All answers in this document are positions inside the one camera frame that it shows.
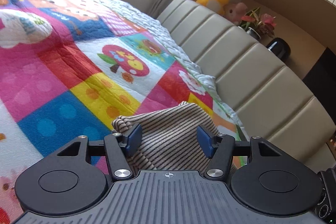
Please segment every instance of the black gripper base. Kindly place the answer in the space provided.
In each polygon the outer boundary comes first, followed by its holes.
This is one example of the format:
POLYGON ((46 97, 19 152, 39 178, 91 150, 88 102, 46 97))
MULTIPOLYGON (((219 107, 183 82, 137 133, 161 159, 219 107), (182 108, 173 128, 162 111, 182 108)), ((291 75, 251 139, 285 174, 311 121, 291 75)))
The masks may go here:
POLYGON ((255 213, 230 194, 226 184, 198 171, 140 171, 114 183, 95 207, 67 217, 25 213, 17 224, 319 224, 312 213, 270 217, 255 213))

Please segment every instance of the beige headboard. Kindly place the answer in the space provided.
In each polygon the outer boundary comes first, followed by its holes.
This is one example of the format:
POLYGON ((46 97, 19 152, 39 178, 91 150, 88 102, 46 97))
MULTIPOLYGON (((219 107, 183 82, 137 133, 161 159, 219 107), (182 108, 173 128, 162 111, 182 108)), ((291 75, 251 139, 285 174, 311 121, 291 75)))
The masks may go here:
POLYGON ((158 17, 175 42, 238 114, 249 136, 262 136, 313 171, 336 162, 326 141, 335 124, 305 84, 273 53, 223 17, 191 0, 174 0, 158 17))

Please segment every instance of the plant pot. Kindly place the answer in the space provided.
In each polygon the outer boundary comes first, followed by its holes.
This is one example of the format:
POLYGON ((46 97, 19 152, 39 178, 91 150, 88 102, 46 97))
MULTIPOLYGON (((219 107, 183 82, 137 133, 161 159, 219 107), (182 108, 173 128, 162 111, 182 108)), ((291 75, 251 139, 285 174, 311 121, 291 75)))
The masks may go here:
POLYGON ((246 32, 248 35, 251 35, 255 40, 257 41, 261 40, 260 35, 255 30, 253 30, 253 28, 248 28, 246 32))

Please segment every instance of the colorful quilt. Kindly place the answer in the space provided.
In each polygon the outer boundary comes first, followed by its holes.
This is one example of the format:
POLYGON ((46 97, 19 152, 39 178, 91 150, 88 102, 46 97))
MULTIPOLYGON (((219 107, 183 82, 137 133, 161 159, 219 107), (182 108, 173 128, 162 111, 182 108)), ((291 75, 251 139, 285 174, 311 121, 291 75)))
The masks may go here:
MULTIPOLYGON (((0 223, 22 213, 13 187, 25 168, 79 135, 104 138, 119 115, 182 101, 238 138, 230 115, 143 27, 94 0, 0 0, 0 223)), ((107 172, 104 157, 92 164, 107 172)))

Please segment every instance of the crosshair marking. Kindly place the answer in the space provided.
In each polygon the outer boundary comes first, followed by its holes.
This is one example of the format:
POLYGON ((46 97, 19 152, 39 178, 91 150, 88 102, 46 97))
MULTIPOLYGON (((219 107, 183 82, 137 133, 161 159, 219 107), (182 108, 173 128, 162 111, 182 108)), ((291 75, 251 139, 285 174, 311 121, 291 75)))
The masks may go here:
POLYGON ((171 177, 174 176, 174 174, 172 174, 172 173, 167 173, 167 174, 164 174, 164 176, 166 176, 166 177, 168 177, 168 178, 171 178, 171 177))

